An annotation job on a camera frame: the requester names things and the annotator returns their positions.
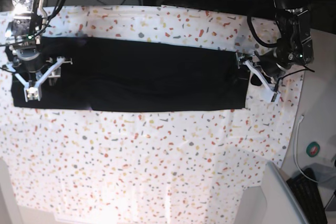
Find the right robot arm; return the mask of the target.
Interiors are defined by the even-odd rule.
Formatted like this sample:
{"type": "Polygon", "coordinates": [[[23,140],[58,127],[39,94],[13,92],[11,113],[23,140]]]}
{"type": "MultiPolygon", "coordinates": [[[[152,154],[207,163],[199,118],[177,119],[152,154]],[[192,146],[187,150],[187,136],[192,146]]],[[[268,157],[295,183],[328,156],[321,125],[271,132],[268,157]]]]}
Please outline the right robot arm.
{"type": "Polygon", "coordinates": [[[14,17],[8,23],[5,33],[8,41],[6,46],[17,56],[19,64],[22,64],[27,72],[34,73],[45,66],[46,60],[40,51],[41,37],[66,0],[57,0],[51,14],[44,10],[44,1],[12,0],[14,17]]]}

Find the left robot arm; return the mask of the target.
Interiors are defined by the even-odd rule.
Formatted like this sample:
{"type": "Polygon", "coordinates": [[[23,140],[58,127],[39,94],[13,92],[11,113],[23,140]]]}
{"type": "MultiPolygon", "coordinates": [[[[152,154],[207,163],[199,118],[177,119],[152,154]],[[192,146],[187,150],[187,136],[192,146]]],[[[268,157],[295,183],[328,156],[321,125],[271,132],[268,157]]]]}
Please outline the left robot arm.
{"type": "Polygon", "coordinates": [[[293,65],[307,68],[314,60],[311,38],[311,15],[309,0],[273,0],[275,23],[280,31],[276,42],[265,42],[259,38],[253,26],[253,14],[266,9],[255,6],[247,14],[247,24],[254,39],[272,52],[257,55],[261,70],[270,78],[278,77],[293,65]]]}

